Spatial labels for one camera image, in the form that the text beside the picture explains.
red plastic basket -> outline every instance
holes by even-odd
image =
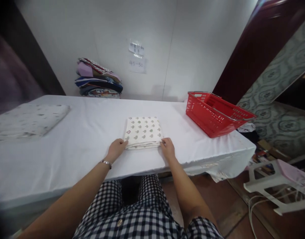
[[[210,92],[188,92],[186,114],[210,137],[228,134],[256,115]]]

bracelet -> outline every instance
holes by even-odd
[[[112,164],[110,162],[102,160],[102,161],[100,161],[100,163],[108,164],[109,165],[109,169],[112,169]]]

table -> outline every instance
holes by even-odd
[[[42,96],[32,103],[70,105],[71,111],[38,140],[0,142],[0,208],[57,197],[71,188],[124,138],[128,117],[157,116],[165,137],[189,175],[233,178],[247,166],[255,145],[237,131],[209,138],[185,114],[186,103]],[[106,180],[169,171],[161,148],[125,150]]]

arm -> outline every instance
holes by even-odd
[[[109,147],[104,160],[113,163],[122,154],[127,144],[128,141],[115,140]],[[18,238],[72,238],[108,171],[108,164],[98,163]]]
[[[172,173],[185,228],[188,227],[193,218],[198,216],[207,218],[218,228],[208,205],[176,159],[171,139],[165,138],[163,141],[165,144],[160,143],[160,145]]]

hand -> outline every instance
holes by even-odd
[[[165,156],[166,160],[169,161],[171,159],[176,158],[175,156],[175,147],[173,146],[173,143],[170,138],[164,138],[162,139],[163,142],[160,143],[160,146],[162,148],[162,153]]]
[[[117,139],[110,145],[108,149],[107,156],[105,160],[110,162],[111,164],[115,162],[115,160],[122,154],[125,150],[128,141],[123,141],[122,139]]]

